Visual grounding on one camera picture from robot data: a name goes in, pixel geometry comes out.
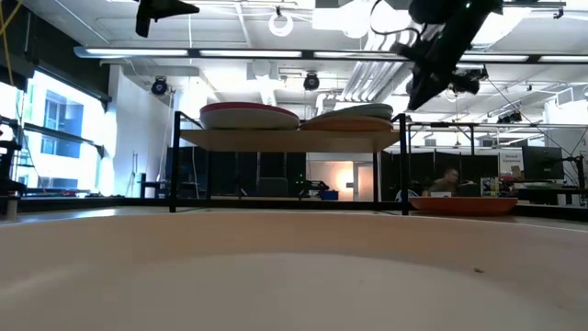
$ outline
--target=ceiling light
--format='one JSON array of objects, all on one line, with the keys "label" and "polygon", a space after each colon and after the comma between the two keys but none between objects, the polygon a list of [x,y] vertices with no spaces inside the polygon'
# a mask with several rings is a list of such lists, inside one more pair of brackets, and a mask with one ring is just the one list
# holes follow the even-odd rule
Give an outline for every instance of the ceiling light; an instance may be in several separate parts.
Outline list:
[{"label": "ceiling light", "polygon": [[154,50],[154,49],[86,49],[92,55],[113,57],[129,56],[187,56],[187,50]]},{"label": "ceiling light", "polygon": [[342,31],[348,38],[359,39],[369,31],[371,4],[368,0],[354,0],[340,8]]},{"label": "ceiling light", "polygon": [[316,51],[317,59],[357,59],[372,61],[398,61],[405,62],[406,58],[387,51]]},{"label": "ceiling light", "polygon": [[482,63],[458,63],[458,65],[456,65],[456,67],[458,69],[484,69],[484,64]]},{"label": "ceiling light", "polygon": [[582,55],[549,55],[541,56],[540,62],[554,63],[583,63],[588,62],[588,56]]},{"label": "ceiling light", "polygon": [[[283,17],[286,19],[286,25],[284,25],[282,28],[276,27],[276,19],[278,17]],[[280,13],[280,15],[278,15],[277,13],[274,13],[274,15],[269,18],[267,27],[269,28],[269,31],[274,34],[274,36],[286,37],[294,29],[294,22],[292,21],[292,16],[288,14]]]},{"label": "ceiling light", "polygon": [[525,62],[529,57],[527,55],[501,55],[501,54],[464,54],[461,56],[462,62],[476,63],[500,63],[500,62]]},{"label": "ceiling light", "polygon": [[202,57],[235,57],[235,58],[300,58],[301,51],[255,51],[255,50],[204,50]]}]

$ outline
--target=wall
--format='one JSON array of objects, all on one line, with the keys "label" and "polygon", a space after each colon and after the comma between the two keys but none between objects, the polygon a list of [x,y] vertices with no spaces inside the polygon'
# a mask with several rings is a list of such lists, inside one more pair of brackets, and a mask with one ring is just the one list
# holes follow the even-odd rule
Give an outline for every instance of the wall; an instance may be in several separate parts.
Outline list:
[{"label": "wall", "polygon": [[353,182],[353,162],[310,161],[306,173],[311,180],[322,180],[339,191],[339,201],[353,201],[353,189],[346,187],[346,183]]},{"label": "wall", "polygon": [[306,156],[310,161],[373,161],[370,153],[308,153]]},{"label": "wall", "polygon": [[139,174],[146,173],[147,180],[155,180],[160,172],[161,158],[170,145],[172,114],[169,105],[133,83],[122,74],[119,66],[112,66],[110,70],[109,94],[112,102],[107,107],[107,120],[111,124],[115,121],[117,129],[106,138],[116,136],[115,143],[106,143],[108,160],[103,162],[106,174],[102,173],[106,181],[101,185],[103,188],[111,185],[114,194],[127,195],[133,153],[137,153],[139,162],[132,196],[139,197],[139,185],[136,184]]}]

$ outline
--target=white ceiling duct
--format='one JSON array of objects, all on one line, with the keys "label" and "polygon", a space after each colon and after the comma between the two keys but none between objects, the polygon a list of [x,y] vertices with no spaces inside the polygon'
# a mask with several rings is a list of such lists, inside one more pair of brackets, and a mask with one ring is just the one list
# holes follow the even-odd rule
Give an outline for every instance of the white ceiling duct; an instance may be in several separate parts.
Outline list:
[{"label": "white ceiling duct", "polygon": [[472,42],[474,49],[492,46],[511,33],[530,13],[531,8],[523,7],[504,8],[502,15],[491,13]]},{"label": "white ceiling duct", "polygon": [[255,60],[250,65],[247,65],[248,77],[249,71],[253,74],[257,82],[259,83],[259,94],[261,95],[262,101],[266,105],[276,106],[276,78],[277,77],[277,64],[271,63],[268,60]]},{"label": "white ceiling duct", "polygon": [[354,0],[338,8],[316,8],[312,11],[312,28],[340,30],[349,38],[362,38],[369,31],[371,6],[369,0]]}]

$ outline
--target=stacked plates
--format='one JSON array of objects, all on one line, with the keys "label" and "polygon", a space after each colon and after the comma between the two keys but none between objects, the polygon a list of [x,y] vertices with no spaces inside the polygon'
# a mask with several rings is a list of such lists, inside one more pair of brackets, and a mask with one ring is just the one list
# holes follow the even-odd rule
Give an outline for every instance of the stacked plates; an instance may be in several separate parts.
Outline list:
[{"label": "stacked plates", "polygon": [[205,129],[296,130],[300,119],[283,108],[250,102],[221,102],[200,110]]},{"label": "stacked plates", "polygon": [[392,107],[384,104],[362,105],[331,111],[300,127],[307,131],[390,131]]},{"label": "stacked plates", "polygon": [[517,198],[414,197],[409,201],[419,211],[449,215],[494,216],[508,213],[518,202]]}]

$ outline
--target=white bowl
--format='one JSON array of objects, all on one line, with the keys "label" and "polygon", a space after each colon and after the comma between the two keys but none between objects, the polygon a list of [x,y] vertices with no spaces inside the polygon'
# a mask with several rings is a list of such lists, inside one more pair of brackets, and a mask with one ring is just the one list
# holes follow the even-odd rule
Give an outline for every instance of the white bowl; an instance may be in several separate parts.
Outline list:
[{"label": "white bowl", "polygon": [[585,330],[588,233],[327,213],[0,226],[0,330]]}]

